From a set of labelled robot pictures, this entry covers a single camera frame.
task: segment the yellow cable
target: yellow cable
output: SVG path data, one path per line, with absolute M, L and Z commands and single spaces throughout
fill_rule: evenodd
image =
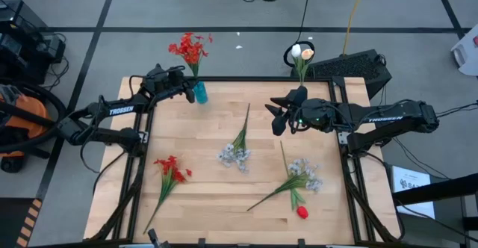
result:
M 345 55 L 345 49 L 347 48 L 347 43 L 349 41 L 350 26 L 352 25 L 353 14 L 356 12 L 357 5 L 359 3 L 360 3 L 360 0 L 356 0 L 356 3 L 353 5 L 352 13 L 350 14 L 349 25 L 347 27 L 347 34 L 345 35 L 344 51 L 342 52 L 342 54 L 344 55 Z

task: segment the teal vase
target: teal vase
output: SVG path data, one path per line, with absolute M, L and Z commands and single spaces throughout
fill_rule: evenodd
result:
M 198 81 L 194 87 L 194 94 L 196 95 L 196 101 L 199 104 L 205 104 L 208 102 L 208 93 L 203 81 Z

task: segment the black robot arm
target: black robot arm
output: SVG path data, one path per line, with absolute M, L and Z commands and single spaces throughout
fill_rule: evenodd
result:
M 266 105 L 275 117 L 272 123 L 275 135 L 281 135 L 287 124 L 292 134 L 310 128 L 322 132 L 349 132 L 347 142 L 350 153 L 368 150 L 375 143 L 387 143 L 392 137 L 408 131 L 430 133 L 439 124 L 432 106 L 410 99 L 392 105 L 362 107 L 307 99 L 307 89 L 299 87 L 291 90 L 286 97 L 270 100 L 280 106 Z M 381 126 L 364 134 L 355 132 L 363 123 L 380 123 Z
M 165 71 L 157 64 L 147 75 L 134 76 L 142 78 L 143 82 L 138 92 L 133 94 L 130 79 L 130 99 L 107 102 L 100 96 L 98 102 L 74 111 L 61 120 L 58 124 L 59 135 L 74 146 L 84 145 L 89 141 L 117 143 L 128 154 L 140 155 L 142 150 L 138 143 L 146 140 L 145 135 L 138 134 L 132 128 L 115 131 L 98 126 L 104 118 L 128 113 L 146 113 L 158 102 L 183 93 L 186 94 L 187 100 L 193 103 L 196 79 L 185 78 L 183 69 L 183 66 L 176 66 Z M 91 118 L 90 124 L 81 121 L 81 118 Z

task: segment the wooden table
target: wooden table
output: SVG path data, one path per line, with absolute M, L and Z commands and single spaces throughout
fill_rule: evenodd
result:
M 137 90 L 139 81 L 133 83 Z M 152 227 L 163 241 L 196 244 L 198 238 L 205 238 L 207 244 L 296 244 L 297 239 L 304 238 L 307 244 L 353 244 L 336 134 L 313 129 L 295 135 L 287 130 L 281 137 L 272 134 L 273 116 L 264 103 L 270 103 L 270 97 L 285 96 L 290 89 L 297 88 L 297 83 L 228 81 L 205 84 L 209 97 L 205 105 L 189 104 L 184 96 L 176 96 L 160 102 L 156 108 L 134 242 L 149 242 L 143 230 L 161 187 L 161 172 L 153 161 L 174 155 L 180 161 L 180 168 L 191 169 L 193 176 L 176 187 L 155 215 Z M 307 82 L 305 86 L 309 98 L 330 99 L 327 83 Z M 346 78 L 346 86 L 350 102 L 363 106 L 370 104 L 363 78 Z M 119 91 L 120 98 L 130 96 L 127 78 L 123 79 Z M 246 144 L 252 154 L 247 161 L 249 174 L 244 175 L 237 167 L 225 168 L 217 161 L 216 154 L 238 135 L 248 103 Z M 114 117 L 111 128 L 132 127 L 133 122 L 134 114 Z M 373 124 L 366 124 L 359 131 L 373 128 Z M 312 193 L 300 189 L 307 202 L 307 220 L 291 210 L 288 192 L 246 211 L 286 179 L 280 140 L 288 161 L 308 158 L 312 164 L 321 165 L 316 172 L 323 180 L 321 191 Z M 379 148 L 373 147 L 370 152 L 382 157 Z M 119 153 L 118 146 L 106 147 L 102 167 Z M 116 208 L 125 160 L 118 161 L 100 179 L 84 234 L 86 238 L 94 235 Z M 363 158 L 361 164 L 370 207 L 391 234 L 398 237 L 400 230 L 385 169 L 371 158 Z M 357 210 L 361 237 L 366 239 L 363 213 L 359 207 Z M 123 237 L 129 208 L 124 215 Z

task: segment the gray floor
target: gray floor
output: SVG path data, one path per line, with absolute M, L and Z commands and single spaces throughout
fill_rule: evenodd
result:
M 49 26 L 95 27 L 105 0 L 24 0 Z M 305 18 L 308 27 L 346 27 L 355 0 L 309 0 Z M 463 28 L 478 23 L 477 0 L 449 0 Z M 241 0 L 113 0 L 105 27 L 243 27 L 300 26 L 305 0 L 278 0 L 252 4 Z M 353 19 L 354 27 L 452 28 L 441 0 L 362 0 Z M 83 64 L 92 33 L 65 33 L 70 71 L 54 89 L 66 104 Z M 210 56 L 203 60 L 202 75 L 288 75 L 282 53 L 297 33 L 213 33 Z M 343 33 L 304 33 L 316 46 L 315 60 L 336 58 L 344 43 Z M 96 101 L 99 94 L 115 99 L 122 77 L 148 72 L 156 63 L 169 67 L 183 64 L 167 52 L 177 33 L 101 33 L 91 60 L 77 108 Z M 461 74 L 450 57 L 458 41 L 455 34 L 358 34 L 350 35 L 348 53 L 376 49 L 387 58 L 393 75 L 388 102 L 398 99 L 424 100 L 443 111 L 477 99 L 478 81 Z M 379 103 L 379 98 L 372 100 Z M 402 142 L 423 162 L 449 177 L 478 170 L 476 157 L 477 112 L 445 117 L 432 134 L 410 133 Z M 100 144 L 85 150 L 90 165 L 99 168 Z M 383 148 L 390 164 L 421 170 L 403 155 L 395 143 Z M 79 148 L 64 145 L 46 194 L 30 245 L 80 241 L 90 209 L 95 175 L 84 169 Z M 35 196 L 47 161 L 30 158 L 21 173 L 0 172 L 0 196 Z M 474 199 L 467 199 L 474 207 Z M 447 217 L 446 203 L 436 205 L 437 217 L 451 225 L 458 217 Z M 406 241 L 415 244 L 452 246 L 441 232 L 430 234 L 428 226 L 406 217 Z

